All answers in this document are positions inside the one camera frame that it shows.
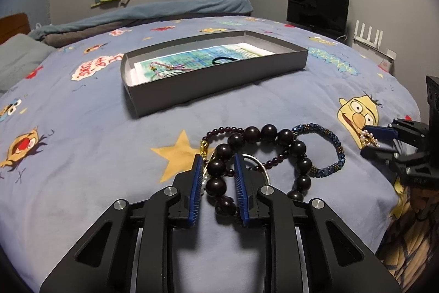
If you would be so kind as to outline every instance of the cartoon character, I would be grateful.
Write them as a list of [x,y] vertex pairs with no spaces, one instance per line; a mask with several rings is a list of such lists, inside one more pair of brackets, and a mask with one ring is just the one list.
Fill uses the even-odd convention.
[[65,54],[65,53],[67,53],[67,52],[69,52],[71,50],[74,50],[74,49],[75,49],[74,46],[66,46],[64,48],[58,49],[58,51],[62,51]]
[[15,138],[9,146],[6,160],[0,162],[0,168],[8,166],[11,168],[8,172],[13,171],[20,165],[24,158],[40,153],[41,151],[38,151],[38,149],[43,145],[47,145],[42,142],[42,140],[46,138],[46,136],[38,137],[37,128]]
[[85,49],[85,50],[84,50],[84,54],[88,54],[88,53],[91,52],[91,51],[98,50],[98,49],[100,49],[101,47],[103,47],[103,46],[105,46],[105,45],[107,45],[107,44],[108,44],[108,43],[105,43],[105,44],[98,44],[98,45],[92,46],[91,48]]
[[175,28],[175,25],[167,25],[165,27],[161,27],[161,28],[154,28],[151,30],[155,30],[155,31],[164,31],[164,30],[168,30],[168,29],[173,29]]
[[331,45],[331,46],[337,45],[336,41],[328,41],[328,40],[322,39],[320,36],[310,36],[309,39],[313,40],[313,41],[320,42],[322,44],[326,44],[326,45]]
[[21,100],[16,98],[11,104],[8,104],[0,111],[0,122],[3,122],[7,116],[12,116],[12,114],[17,110],[17,107],[21,105]]
[[32,71],[29,75],[27,75],[25,77],[25,79],[32,79],[32,78],[34,78],[38,74],[38,71],[40,71],[42,68],[43,68],[42,65],[38,66],[34,71]]
[[113,31],[110,31],[108,34],[112,36],[119,36],[125,33],[126,31],[133,31],[132,29],[116,29]]
[[213,28],[206,28],[203,30],[200,30],[203,33],[215,33],[216,31],[226,31],[227,29],[224,28],[217,28],[217,29],[213,29]]
[[361,149],[360,133],[365,125],[378,125],[377,105],[381,107],[382,105],[367,94],[351,98],[349,101],[340,98],[339,102],[342,106],[337,113],[337,117],[354,138],[358,148]]

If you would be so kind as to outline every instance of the tv screen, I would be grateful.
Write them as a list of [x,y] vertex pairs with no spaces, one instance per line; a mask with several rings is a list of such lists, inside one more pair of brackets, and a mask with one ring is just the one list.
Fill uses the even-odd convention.
[[346,31],[349,0],[288,0],[287,21],[329,37]]

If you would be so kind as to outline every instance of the blue bedsheet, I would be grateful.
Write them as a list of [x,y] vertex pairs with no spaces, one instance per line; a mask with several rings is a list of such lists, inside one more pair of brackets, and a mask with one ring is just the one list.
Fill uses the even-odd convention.
[[[305,70],[140,119],[132,116],[120,78],[123,53],[201,30],[242,29],[309,48]],[[154,93],[145,100],[154,101]],[[351,48],[305,30],[243,16],[145,24],[72,44],[55,51],[10,89],[0,99],[4,107],[0,244],[36,292],[113,201],[145,200],[171,184],[177,172],[190,168],[205,133],[220,126],[261,128],[272,123],[282,129],[313,122],[332,130],[344,146],[346,165],[326,178],[312,179],[306,200],[324,199],[375,251],[398,198],[383,175],[359,155],[356,124],[420,118],[409,92]],[[300,139],[317,167],[337,160],[332,145],[318,135]],[[255,155],[266,161],[275,152],[258,150]],[[275,187],[291,189],[294,169],[289,161],[269,173]],[[228,184],[227,193],[234,197],[233,181]],[[263,233],[217,221],[206,196],[198,227],[177,232],[175,246],[179,292],[259,291]]]

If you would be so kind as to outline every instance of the cartoon print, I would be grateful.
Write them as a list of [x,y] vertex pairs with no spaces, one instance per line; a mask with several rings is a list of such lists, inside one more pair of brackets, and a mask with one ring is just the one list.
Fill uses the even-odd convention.
[[97,59],[86,61],[82,63],[72,75],[73,81],[79,81],[86,77],[93,76],[96,71],[106,68],[108,64],[116,60],[122,60],[123,54],[117,54],[115,56],[101,56]]
[[335,55],[328,54],[324,50],[316,49],[316,48],[309,48],[308,54],[312,57],[316,57],[317,59],[325,60],[326,63],[332,63],[335,66],[337,66],[338,72],[347,72],[348,74],[357,76],[360,72],[351,66],[350,63],[347,61],[343,61],[339,57],[336,57]]
[[228,30],[228,29],[224,29],[224,28],[217,28],[217,29],[206,28],[206,29],[200,30],[200,32],[203,32],[203,33],[215,33],[216,31],[226,31],[226,30]]
[[325,44],[325,45],[331,45],[331,46],[337,45],[336,41],[328,41],[328,40],[322,39],[320,36],[310,36],[309,39],[313,40],[313,41],[320,42],[320,43]]
[[154,29],[151,29],[151,30],[164,31],[164,30],[173,29],[173,28],[175,28],[175,25],[166,25],[165,27],[154,28]]
[[238,27],[238,26],[240,26],[240,25],[243,25],[243,24],[241,24],[241,23],[237,23],[237,22],[234,22],[234,21],[232,21],[232,20],[229,20],[229,21],[227,21],[227,22],[219,22],[219,24],[233,25],[233,26],[236,26],[236,27]]
[[0,111],[0,122],[3,122],[8,116],[12,116],[12,114],[17,110],[17,107],[21,105],[21,100],[16,98],[11,104],[6,105]]
[[[168,160],[168,164],[160,179],[161,183],[173,178],[180,172],[190,170],[194,156],[200,153],[199,148],[195,149],[190,146],[189,138],[185,130],[181,131],[174,145],[151,148],[151,150]],[[208,156],[210,156],[214,150],[214,148],[209,148]]]
[[119,36],[125,33],[126,31],[133,31],[132,29],[116,29],[113,31],[110,31],[108,34],[112,36]]
[[43,67],[44,66],[42,66],[42,65],[38,66],[34,71],[32,71],[29,75],[27,75],[25,77],[25,79],[32,79],[32,78],[34,78],[38,74],[38,71],[40,71]]
[[105,44],[98,44],[98,45],[92,46],[91,48],[85,49],[85,50],[84,50],[84,54],[88,54],[88,53],[91,52],[91,51],[98,50],[98,49],[102,48],[103,46],[105,46],[105,45],[107,45],[107,44],[108,44],[108,43],[105,43]]
[[38,136],[37,128],[34,128],[29,133],[18,136],[9,146],[6,160],[0,162],[0,168],[8,166],[11,168],[8,172],[13,171],[20,165],[24,158],[40,153],[41,151],[38,149],[43,145],[47,145],[42,142],[42,140],[46,138],[46,136]]
[[337,113],[337,117],[354,138],[358,148],[361,149],[360,133],[365,125],[378,125],[377,105],[381,107],[382,105],[367,94],[351,98],[349,101],[340,98],[339,102],[342,106]]
[[65,46],[64,48],[58,49],[58,51],[62,51],[64,54],[71,51],[71,50],[75,50],[74,46]]

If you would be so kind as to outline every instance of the silver bangle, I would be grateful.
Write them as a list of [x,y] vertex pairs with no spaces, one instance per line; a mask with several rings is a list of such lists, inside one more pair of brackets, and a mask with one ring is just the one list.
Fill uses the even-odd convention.
[[250,154],[243,154],[242,157],[243,157],[243,158],[250,159],[250,160],[254,161],[255,163],[257,163],[257,164],[261,167],[262,171],[264,172],[264,176],[265,176],[265,184],[266,184],[266,185],[270,185],[270,177],[268,176],[267,169],[266,169],[266,168],[264,167],[264,165],[260,162],[260,160],[259,160],[258,158],[253,157],[253,156],[250,155]]

